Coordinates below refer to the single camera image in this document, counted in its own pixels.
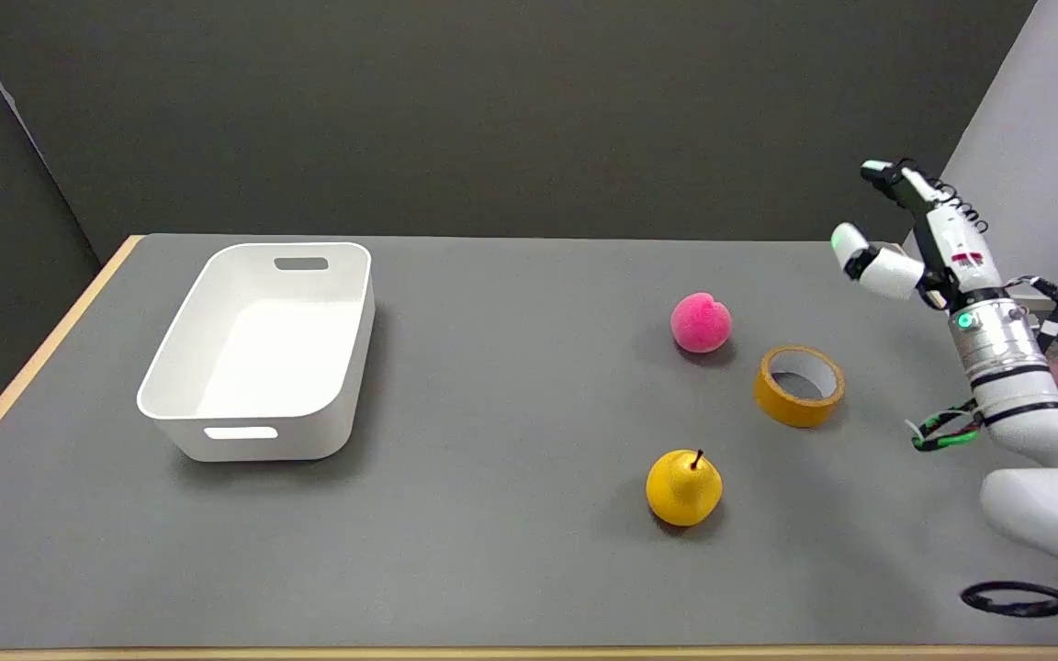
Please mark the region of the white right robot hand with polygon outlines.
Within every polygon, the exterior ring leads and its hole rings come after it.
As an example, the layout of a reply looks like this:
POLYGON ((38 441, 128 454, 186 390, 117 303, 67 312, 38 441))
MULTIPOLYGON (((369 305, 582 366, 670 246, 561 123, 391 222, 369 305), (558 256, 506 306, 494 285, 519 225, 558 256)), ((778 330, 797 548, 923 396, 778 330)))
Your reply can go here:
POLYGON ((914 219, 916 258, 872 244, 852 223, 840 223, 829 238, 839 267, 878 296, 908 298, 918 293, 929 308, 957 310, 1007 295, 985 227, 974 207, 910 159, 869 160, 861 179, 914 219))

